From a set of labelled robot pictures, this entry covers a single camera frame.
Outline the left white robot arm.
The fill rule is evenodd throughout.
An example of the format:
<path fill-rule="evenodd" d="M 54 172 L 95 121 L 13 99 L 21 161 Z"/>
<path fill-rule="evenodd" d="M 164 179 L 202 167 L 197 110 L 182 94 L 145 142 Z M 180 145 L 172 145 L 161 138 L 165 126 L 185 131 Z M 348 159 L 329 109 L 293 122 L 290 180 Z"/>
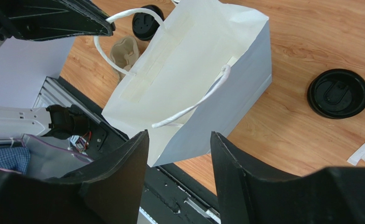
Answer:
<path fill-rule="evenodd" d="M 89 122 L 69 108 L 35 108 L 47 78 L 58 78 L 77 36 L 111 36 L 115 26 L 90 0 L 0 0 L 0 139 L 65 139 Z"/>

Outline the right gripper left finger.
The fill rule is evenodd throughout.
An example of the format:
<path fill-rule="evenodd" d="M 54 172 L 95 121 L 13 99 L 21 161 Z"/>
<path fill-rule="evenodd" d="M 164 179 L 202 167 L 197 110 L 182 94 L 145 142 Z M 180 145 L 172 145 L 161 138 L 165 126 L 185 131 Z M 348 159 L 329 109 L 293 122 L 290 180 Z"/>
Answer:
<path fill-rule="evenodd" d="M 0 171 L 0 224 L 135 224 L 147 158 L 144 130 L 60 178 Z"/>

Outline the white paper bag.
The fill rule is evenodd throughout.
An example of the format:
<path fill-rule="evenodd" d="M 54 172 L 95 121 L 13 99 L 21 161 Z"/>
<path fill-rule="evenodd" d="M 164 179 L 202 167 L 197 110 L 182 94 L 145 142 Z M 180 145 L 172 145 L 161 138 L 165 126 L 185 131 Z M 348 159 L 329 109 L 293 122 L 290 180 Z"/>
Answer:
<path fill-rule="evenodd" d="M 150 167 L 209 153 L 212 131 L 229 135 L 272 81 L 269 18 L 217 0 L 184 0 L 113 91 L 102 115 L 128 135 L 147 130 Z"/>

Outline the person in checked shirt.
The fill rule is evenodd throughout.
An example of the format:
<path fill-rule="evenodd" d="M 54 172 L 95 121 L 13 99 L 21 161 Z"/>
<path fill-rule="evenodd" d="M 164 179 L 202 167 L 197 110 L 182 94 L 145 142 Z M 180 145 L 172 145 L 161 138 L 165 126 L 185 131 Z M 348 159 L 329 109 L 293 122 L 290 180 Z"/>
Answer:
<path fill-rule="evenodd" d="M 0 148 L 0 168 L 27 173 L 30 162 L 30 151 L 26 147 Z"/>

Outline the black coffee cup lid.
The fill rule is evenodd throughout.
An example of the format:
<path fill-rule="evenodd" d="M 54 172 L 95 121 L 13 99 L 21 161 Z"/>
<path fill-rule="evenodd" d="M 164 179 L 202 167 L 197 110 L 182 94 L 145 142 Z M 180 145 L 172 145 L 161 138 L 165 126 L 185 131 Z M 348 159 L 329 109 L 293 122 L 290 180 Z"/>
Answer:
<path fill-rule="evenodd" d="M 150 14 L 134 14 L 132 19 L 132 31 L 139 40 L 150 41 L 158 28 L 159 23 Z"/>

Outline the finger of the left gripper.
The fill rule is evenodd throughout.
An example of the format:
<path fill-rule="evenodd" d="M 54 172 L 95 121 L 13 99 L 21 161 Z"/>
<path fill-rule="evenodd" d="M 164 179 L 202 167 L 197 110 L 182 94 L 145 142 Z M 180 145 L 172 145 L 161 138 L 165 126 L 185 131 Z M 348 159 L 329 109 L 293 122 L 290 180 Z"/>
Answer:
<path fill-rule="evenodd" d="M 114 23 L 90 0 L 0 0 L 0 47 L 11 37 L 43 42 L 112 36 Z"/>

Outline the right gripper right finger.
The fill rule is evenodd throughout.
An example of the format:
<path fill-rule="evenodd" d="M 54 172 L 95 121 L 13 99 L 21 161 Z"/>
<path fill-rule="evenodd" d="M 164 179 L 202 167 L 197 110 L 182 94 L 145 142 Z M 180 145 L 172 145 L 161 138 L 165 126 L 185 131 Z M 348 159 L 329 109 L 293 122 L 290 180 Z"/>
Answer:
<path fill-rule="evenodd" d="M 224 224 L 365 224 L 365 168 L 326 167 L 299 177 L 210 138 Z"/>

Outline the brown cardboard cup carrier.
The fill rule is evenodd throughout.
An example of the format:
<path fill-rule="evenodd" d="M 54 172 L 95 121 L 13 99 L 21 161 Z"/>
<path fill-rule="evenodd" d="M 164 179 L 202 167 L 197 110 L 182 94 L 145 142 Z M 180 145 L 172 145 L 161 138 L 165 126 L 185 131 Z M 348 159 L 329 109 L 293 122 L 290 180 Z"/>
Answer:
<path fill-rule="evenodd" d="M 132 36 L 125 36 L 119 39 L 110 50 L 112 62 L 126 71 L 130 71 L 139 56 L 138 42 Z"/>

